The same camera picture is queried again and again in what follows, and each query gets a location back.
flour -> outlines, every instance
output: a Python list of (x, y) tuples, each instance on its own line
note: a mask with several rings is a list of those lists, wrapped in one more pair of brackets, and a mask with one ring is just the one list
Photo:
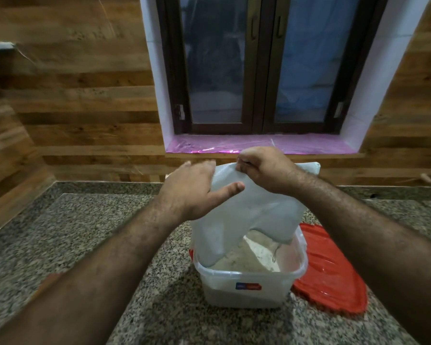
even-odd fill
[(241, 243), (224, 255), (211, 269), (238, 272), (279, 272), (273, 255), (278, 243), (264, 234), (249, 231)]

glass pane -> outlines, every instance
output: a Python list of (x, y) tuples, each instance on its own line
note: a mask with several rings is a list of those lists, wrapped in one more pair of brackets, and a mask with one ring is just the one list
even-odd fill
[(323, 122), (359, 0), (290, 0), (275, 122)]
[(193, 123), (241, 122), (247, 0), (180, 0)]

forearm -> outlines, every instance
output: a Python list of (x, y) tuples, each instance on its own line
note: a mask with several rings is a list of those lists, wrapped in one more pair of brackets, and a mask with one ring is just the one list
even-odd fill
[(180, 224), (164, 210), (155, 200), (135, 214), (7, 324), (0, 344), (105, 343), (152, 257)]
[(316, 215), (396, 319), (431, 342), (431, 241), (313, 175), (299, 178), (291, 195)]

window hinge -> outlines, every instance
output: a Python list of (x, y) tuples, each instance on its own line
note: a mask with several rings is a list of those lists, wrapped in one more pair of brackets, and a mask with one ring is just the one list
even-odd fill
[(344, 104), (345, 104), (344, 102), (339, 102), (337, 104), (337, 109), (335, 109), (334, 119), (338, 119), (340, 117)]
[(185, 120), (185, 111), (183, 104), (176, 104), (176, 108), (174, 109), (174, 113), (179, 118), (179, 120)]

window handle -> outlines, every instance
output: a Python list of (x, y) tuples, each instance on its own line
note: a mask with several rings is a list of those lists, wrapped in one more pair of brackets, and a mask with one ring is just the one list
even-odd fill
[(280, 39), (284, 35), (284, 18), (282, 16), (278, 16), (278, 30), (276, 32), (276, 37)]
[(259, 36), (259, 17), (255, 15), (250, 22), (250, 38), (256, 40), (257, 36)]

